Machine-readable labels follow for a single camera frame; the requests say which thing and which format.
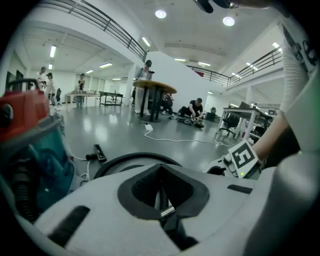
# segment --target black table leg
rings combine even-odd
[[[159,91],[159,101],[158,101],[158,104],[156,107],[156,112],[155,112],[155,120],[158,120],[158,118],[159,118],[159,112],[160,112],[160,107],[161,107],[163,96],[164,96],[164,91],[160,90]]]
[[[152,100],[152,107],[151,107],[151,113],[150,113],[150,122],[154,121],[154,115],[155,115],[155,110],[157,108],[157,93],[159,91],[159,87],[156,86],[154,88],[153,92],[153,100]]]
[[[141,109],[140,109],[140,117],[141,117],[141,118],[144,116],[147,90],[148,90],[148,87],[144,87],[143,98],[142,98],[142,105],[141,105]]]

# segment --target person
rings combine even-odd
[[[83,93],[85,84],[86,84],[85,74],[82,73],[82,74],[80,75],[80,79],[79,79],[79,81],[78,81],[78,84],[77,84],[76,87],[75,87],[75,91],[76,91],[77,93]],[[77,96],[77,97],[76,97],[76,108],[77,108],[77,109],[82,109],[83,102],[84,102],[84,97],[83,97],[83,96]]]
[[[135,76],[135,80],[152,80],[152,75],[155,73],[153,71],[150,71],[152,62],[150,59],[148,59],[145,62],[145,65],[143,68],[139,70],[139,72]],[[135,100],[134,100],[134,112],[136,114],[140,114],[141,111],[141,105],[142,105],[142,100],[144,97],[144,88],[137,87],[135,89]],[[145,95],[145,102],[144,102],[144,107],[143,107],[143,114],[146,116],[150,116],[150,113],[148,111],[148,99],[149,99],[149,90],[146,92]]]
[[[263,136],[253,145],[260,160],[267,158],[265,168],[274,167],[284,158],[300,150],[285,113],[307,84],[319,59],[304,29],[279,2],[273,0],[232,0],[232,4],[236,7],[249,8],[268,8],[273,5],[281,13],[279,27],[284,35],[281,45],[284,69],[283,99],[278,115]]]
[[[48,83],[45,87],[45,95],[49,98],[49,100],[51,100],[52,105],[56,106],[57,105],[57,100],[56,100],[56,87],[55,87],[55,83],[53,80],[53,75],[51,72],[49,72],[47,75],[48,77]]]
[[[196,100],[191,100],[189,106],[183,106],[179,110],[180,116],[183,118],[185,115],[188,115],[193,120],[199,120],[204,117],[204,109],[202,107],[202,99],[197,98]]]
[[[46,88],[46,81],[45,81],[45,72],[46,72],[46,67],[43,66],[40,69],[40,72],[36,73],[36,80],[38,82],[39,88],[41,91],[44,91]]]
[[[166,95],[163,96],[163,112],[162,114],[165,115],[166,114],[166,110],[169,111],[169,115],[171,117],[174,117],[174,112],[172,110],[172,105],[173,105],[173,101],[174,99],[172,98],[171,94],[167,93]]]

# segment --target white table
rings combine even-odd
[[[224,107],[222,115],[221,115],[221,118],[220,118],[220,122],[218,124],[218,131],[216,132],[216,134],[219,132],[219,129],[222,126],[222,122],[223,122],[223,119],[224,119],[224,116],[225,116],[226,112],[228,112],[228,113],[233,112],[237,116],[241,117],[240,123],[238,124],[238,126],[237,126],[237,128],[236,128],[236,130],[234,132],[235,133],[235,135],[234,135],[235,139],[238,138],[238,135],[240,133],[240,129],[241,129],[241,126],[242,126],[242,122],[243,122],[244,119],[249,119],[249,125],[248,125],[248,128],[246,129],[245,135],[243,137],[245,140],[248,140],[249,136],[250,136],[250,132],[253,129],[256,117],[270,118],[269,116],[266,116],[264,113],[262,113],[261,111],[259,111],[256,108]]]
[[[67,97],[70,96],[70,103],[72,103],[74,101],[74,96],[83,96],[85,97],[85,105],[88,105],[88,97],[96,97],[95,101],[94,101],[94,106],[97,106],[97,97],[98,94],[97,93],[67,93],[64,95],[64,101],[65,101],[65,108],[68,111],[68,100]]]

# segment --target round ceiling light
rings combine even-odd
[[[155,16],[157,16],[159,19],[164,19],[167,17],[167,13],[164,10],[157,10],[155,12]]]
[[[228,27],[231,27],[235,24],[235,20],[231,17],[224,17],[222,22],[224,25],[226,25]]]

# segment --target red object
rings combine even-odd
[[[7,127],[0,127],[0,142],[29,131],[49,115],[49,99],[39,89],[6,91],[0,98],[0,109],[4,104],[13,108],[13,119]]]
[[[204,73],[203,72],[199,72],[199,71],[194,71],[194,72],[196,72],[200,77],[204,77]]]

